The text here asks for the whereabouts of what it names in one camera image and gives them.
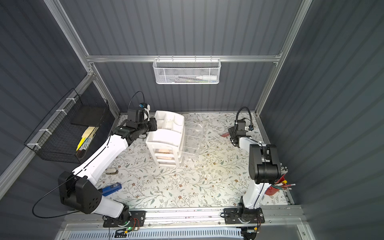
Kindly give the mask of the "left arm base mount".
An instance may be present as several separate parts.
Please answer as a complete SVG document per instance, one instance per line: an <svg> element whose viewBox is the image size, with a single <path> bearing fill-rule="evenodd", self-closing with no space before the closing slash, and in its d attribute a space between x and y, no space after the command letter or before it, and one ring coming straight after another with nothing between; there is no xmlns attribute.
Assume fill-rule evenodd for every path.
<svg viewBox="0 0 384 240"><path fill-rule="evenodd" d="M140 228L144 225L146 211L125 210L117 218L103 216L104 228Z"/></svg>

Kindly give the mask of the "clear plastic drawer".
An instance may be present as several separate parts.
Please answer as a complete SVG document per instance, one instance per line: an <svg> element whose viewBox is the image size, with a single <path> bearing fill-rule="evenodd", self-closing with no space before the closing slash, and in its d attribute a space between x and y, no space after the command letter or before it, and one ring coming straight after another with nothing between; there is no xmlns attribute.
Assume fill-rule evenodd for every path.
<svg viewBox="0 0 384 240"><path fill-rule="evenodd" d="M182 157L185 161L198 159L204 137L204 125L201 123L185 122Z"/></svg>

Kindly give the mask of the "yellow sticky notes pad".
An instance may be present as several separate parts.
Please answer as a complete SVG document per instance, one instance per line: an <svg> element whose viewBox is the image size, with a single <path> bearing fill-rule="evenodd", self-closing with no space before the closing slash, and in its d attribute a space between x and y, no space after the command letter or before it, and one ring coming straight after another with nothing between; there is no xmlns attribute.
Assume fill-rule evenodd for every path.
<svg viewBox="0 0 384 240"><path fill-rule="evenodd" d="M84 139L88 138L88 137L91 135L91 133L95 130L95 128L96 128L96 127L88 127L88 128L84 131L84 133L82 134L82 138L84 138Z"/></svg>

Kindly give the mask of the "blue stapler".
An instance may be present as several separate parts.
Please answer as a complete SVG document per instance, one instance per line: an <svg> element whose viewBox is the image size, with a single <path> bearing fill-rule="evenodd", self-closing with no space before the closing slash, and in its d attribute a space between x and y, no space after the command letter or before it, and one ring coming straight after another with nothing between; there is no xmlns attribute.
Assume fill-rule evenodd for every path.
<svg viewBox="0 0 384 240"><path fill-rule="evenodd" d="M109 195L112 195L113 193L118 192L121 189L122 189L122 184L121 183L115 183L115 184L106 186L106 187L104 187L102 189L99 189L99 191L101 192L101 194L104 197L107 197Z"/></svg>

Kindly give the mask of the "small metal tape dispenser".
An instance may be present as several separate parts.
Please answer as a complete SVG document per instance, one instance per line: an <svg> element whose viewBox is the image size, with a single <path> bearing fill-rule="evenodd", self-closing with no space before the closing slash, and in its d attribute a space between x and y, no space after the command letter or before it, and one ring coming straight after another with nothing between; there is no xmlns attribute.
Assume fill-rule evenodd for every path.
<svg viewBox="0 0 384 240"><path fill-rule="evenodd" d="M119 172L116 168L108 168L106 169L106 175L116 175Z"/></svg>

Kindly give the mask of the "white vented strip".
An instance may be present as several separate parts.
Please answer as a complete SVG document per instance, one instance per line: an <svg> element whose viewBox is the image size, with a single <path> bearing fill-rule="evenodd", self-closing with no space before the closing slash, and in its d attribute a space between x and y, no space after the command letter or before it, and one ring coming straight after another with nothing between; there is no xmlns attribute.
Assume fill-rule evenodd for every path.
<svg viewBox="0 0 384 240"><path fill-rule="evenodd" d="M72 231L67 240L242 240L241 230L229 228L144 229L129 233L121 230Z"/></svg>

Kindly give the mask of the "red pencil cup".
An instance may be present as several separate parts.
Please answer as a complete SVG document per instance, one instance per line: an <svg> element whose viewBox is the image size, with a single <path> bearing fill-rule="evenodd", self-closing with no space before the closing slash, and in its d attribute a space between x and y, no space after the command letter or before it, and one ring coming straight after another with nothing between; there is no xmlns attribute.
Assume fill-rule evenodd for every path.
<svg viewBox="0 0 384 240"><path fill-rule="evenodd" d="M266 195L267 196L273 196L277 193L284 193L288 192L289 190L292 190L293 187L295 187L297 184L295 183L289 183L285 176L288 173L288 168L284 167L281 164L281 176L278 177L278 179L275 181L274 184L272 184L267 190L266 190Z"/></svg>

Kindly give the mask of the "white plastic drawer organizer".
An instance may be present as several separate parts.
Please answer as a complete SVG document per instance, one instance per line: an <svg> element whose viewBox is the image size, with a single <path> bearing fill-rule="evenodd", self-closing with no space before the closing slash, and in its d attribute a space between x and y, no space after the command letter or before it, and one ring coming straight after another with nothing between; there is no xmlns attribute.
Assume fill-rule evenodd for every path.
<svg viewBox="0 0 384 240"><path fill-rule="evenodd" d="M185 117L169 111L156 111L157 130L150 132L146 139L147 147L158 167L179 168L182 164ZM172 149L175 160L157 159L155 149Z"/></svg>

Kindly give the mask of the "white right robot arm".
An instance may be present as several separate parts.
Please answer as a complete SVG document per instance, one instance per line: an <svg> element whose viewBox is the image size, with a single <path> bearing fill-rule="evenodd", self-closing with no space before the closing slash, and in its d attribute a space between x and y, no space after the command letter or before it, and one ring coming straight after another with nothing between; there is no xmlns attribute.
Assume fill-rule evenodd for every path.
<svg viewBox="0 0 384 240"><path fill-rule="evenodd" d="M244 120L236 120L234 126L229 128L229 134L232 144L249 154L248 173L251 183L238 207L257 209L261 206L267 189L282 176L277 147L257 142L248 136Z"/></svg>

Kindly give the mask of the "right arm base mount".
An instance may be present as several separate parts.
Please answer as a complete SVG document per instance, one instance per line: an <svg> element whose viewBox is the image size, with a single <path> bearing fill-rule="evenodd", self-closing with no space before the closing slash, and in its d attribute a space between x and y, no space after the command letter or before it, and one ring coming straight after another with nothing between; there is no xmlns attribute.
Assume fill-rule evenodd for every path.
<svg viewBox="0 0 384 240"><path fill-rule="evenodd" d="M253 224L260 225L265 223L264 214L261 208L257 209L241 209L241 208L226 208L220 214L224 218L227 225L236 224Z"/></svg>

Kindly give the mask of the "black notebook in basket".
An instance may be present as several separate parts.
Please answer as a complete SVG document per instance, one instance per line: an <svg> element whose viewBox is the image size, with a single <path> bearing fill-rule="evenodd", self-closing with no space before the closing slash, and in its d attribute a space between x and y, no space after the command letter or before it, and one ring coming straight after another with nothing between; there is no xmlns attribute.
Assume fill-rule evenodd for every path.
<svg viewBox="0 0 384 240"><path fill-rule="evenodd" d="M97 127L102 120L105 108L81 106L72 117L70 123L72 125L84 127Z"/></svg>

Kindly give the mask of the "white marker in basket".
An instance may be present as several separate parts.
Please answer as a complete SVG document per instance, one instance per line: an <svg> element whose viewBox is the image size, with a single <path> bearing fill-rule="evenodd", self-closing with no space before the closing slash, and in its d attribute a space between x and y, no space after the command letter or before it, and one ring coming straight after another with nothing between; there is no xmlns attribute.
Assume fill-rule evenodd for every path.
<svg viewBox="0 0 384 240"><path fill-rule="evenodd" d="M202 75L196 76L196 79L206 82L216 82L218 80L218 77L216 75Z"/></svg>

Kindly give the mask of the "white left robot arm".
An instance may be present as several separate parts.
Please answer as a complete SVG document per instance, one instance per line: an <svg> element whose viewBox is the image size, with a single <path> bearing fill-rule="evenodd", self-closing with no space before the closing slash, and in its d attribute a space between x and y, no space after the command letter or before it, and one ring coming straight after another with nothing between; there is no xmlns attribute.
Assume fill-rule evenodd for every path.
<svg viewBox="0 0 384 240"><path fill-rule="evenodd" d="M155 118L149 115L150 106L141 103L129 109L127 119L112 130L105 143L72 172L59 176L60 201L63 205L84 214L99 214L119 218L126 206L106 198L96 188L102 173L111 162L135 140L157 130Z"/></svg>

